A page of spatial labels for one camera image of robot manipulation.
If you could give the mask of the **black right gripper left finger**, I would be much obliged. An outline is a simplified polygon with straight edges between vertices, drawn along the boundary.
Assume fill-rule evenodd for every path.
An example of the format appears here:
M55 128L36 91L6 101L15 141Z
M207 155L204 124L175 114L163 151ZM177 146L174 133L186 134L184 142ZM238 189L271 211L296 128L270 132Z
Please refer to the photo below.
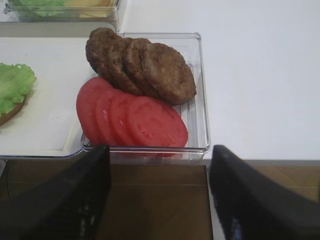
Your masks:
M93 240L111 189L99 145L46 182L0 204L2 240Z

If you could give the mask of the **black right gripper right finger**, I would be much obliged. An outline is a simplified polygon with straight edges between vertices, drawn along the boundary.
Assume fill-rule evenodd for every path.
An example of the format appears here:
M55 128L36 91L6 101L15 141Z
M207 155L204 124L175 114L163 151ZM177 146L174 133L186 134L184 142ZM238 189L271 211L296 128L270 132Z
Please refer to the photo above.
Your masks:
M209 186L227 240L318 240L320 205L215 145Z

